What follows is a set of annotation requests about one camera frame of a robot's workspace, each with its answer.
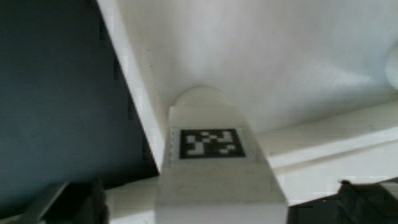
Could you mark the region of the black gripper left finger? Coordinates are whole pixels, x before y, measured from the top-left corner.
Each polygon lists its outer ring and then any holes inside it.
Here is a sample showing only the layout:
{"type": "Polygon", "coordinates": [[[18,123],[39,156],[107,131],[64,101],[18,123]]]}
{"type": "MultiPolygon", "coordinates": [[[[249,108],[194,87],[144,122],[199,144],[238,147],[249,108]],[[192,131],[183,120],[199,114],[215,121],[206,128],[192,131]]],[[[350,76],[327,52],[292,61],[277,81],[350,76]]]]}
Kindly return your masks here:
{"type": "Polygon", "coordinates": [[[102,181],[52,184],[14,224],[110,224],[102,181]]]}

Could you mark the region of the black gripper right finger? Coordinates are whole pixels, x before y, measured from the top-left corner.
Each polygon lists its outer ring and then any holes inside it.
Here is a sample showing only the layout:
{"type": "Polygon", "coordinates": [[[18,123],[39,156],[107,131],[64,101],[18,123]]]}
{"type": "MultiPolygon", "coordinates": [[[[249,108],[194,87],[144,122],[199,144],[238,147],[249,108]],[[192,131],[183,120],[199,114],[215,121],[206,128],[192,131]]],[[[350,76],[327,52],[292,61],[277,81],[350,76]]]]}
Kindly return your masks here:
{"type": "Polygon", "coordinates": [[[290,207],[288,224],[398,224],[398,179],[343,180],[334,195],[290,207]]]}

